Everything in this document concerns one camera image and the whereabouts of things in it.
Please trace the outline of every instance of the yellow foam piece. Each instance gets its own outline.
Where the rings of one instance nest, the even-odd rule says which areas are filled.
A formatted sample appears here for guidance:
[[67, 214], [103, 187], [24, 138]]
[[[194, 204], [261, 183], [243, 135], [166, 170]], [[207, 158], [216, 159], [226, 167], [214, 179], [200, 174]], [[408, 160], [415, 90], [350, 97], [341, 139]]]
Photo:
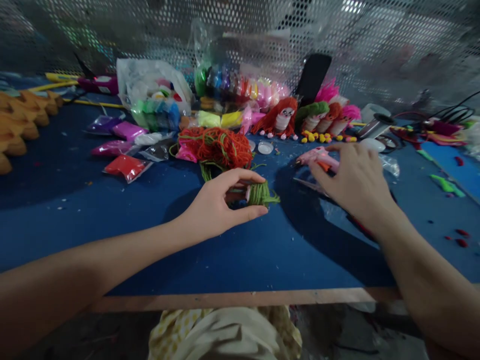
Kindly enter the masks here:
[[229, 112], [221, 116], [222, 128], [235, 128], [242, 125], [243, 113], [241, 111]]
[[220, 127], [221, 118], [211, 112], [200, 110], [197, 114], [198, 125], [204, 128]]

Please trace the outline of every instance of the hand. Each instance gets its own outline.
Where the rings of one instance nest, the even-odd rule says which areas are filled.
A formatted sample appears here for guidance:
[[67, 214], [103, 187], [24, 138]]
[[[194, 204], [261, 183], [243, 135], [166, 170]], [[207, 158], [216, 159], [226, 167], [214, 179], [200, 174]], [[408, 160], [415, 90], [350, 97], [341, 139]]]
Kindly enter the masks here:
[[249, 183], [264, 182], [263, 177], [250, 170], [236, 168], [226, 171], [206, 182], [188, 209], [176, 220], [179, 226], [191, 229], [189, 236], [197, 242], [223, 234], [269, 212], [260, 205], [238, 210], [227, 206], [227, 202], [245, 199], [245, 192], [230, 192], [232, 188], [246, 190]]
[[327, 151], [340, 153], [340, 167], [330, 177], [318, 164], [309, 164], [311, 173], [325, 192], [364, 226], [374, 226], [383, 216], [400, 211], [390, 195], [376, 151], [361, 144], [337, 143]]

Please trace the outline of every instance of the wooden table edge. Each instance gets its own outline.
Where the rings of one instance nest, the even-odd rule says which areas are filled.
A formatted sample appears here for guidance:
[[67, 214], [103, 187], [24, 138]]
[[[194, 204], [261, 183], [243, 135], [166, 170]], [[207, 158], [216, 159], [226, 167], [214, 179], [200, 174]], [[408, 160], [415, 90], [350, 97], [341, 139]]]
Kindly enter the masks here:
[[94, 313], [145, 312], [240, 306], [389, 302], [398, 299], [401, 299], [401, 295], [396, 287], [352, 287], [292, 291], [104, 296], [86, 310]]

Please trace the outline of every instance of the red clay bit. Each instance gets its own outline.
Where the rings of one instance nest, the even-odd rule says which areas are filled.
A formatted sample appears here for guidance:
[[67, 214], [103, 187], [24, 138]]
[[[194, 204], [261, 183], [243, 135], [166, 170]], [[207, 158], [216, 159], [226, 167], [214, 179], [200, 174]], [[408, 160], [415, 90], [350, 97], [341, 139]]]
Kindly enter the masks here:
[[465, 239], [470, 239], [470, 234], [462, 229], [455, 230], [458, 234], [462, 235]]
[[462, 248], [468, 248], [469, 245], [467, 244], [467, 242], [463, 239], [455, 239], [456, 243], [461, 246]]
[[463, 166], [464, 165], [464, 160], [460, 156], [455, 156], [456, 164], [458, 166]]

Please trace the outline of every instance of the plastic lid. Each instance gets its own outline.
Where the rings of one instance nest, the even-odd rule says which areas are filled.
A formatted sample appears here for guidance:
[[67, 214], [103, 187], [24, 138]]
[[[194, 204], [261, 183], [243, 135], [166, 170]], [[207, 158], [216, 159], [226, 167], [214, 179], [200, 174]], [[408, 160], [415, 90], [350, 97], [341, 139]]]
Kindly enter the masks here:
[[268, 155], [274, 150], [274, 146], [266, 141], [260, 141], [258, 143], [258, 152], [263, 155]]
[[248, 143], [250, 144], [250, 151], [253, 153], [257, 144], [253, 140], [248, 140]]

